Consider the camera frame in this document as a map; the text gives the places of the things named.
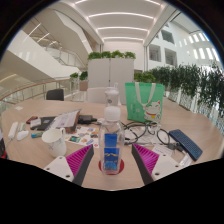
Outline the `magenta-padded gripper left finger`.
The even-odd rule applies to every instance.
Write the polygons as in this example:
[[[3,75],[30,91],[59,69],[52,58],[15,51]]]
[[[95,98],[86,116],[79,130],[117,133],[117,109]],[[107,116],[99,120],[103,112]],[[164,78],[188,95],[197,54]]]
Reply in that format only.
[[[44,170],[81,186],[93,155],[93,145],[90,144],[67,157],[58,156]]]

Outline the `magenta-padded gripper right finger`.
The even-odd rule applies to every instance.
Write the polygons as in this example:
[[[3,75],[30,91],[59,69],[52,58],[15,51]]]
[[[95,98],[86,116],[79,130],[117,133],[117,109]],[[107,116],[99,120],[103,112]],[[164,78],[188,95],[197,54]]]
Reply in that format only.
[[[150,150],[133,144],[132,155],[145,185],[182,169],[182,166],[171,157],[171,150],[162,145],[155,145]]]

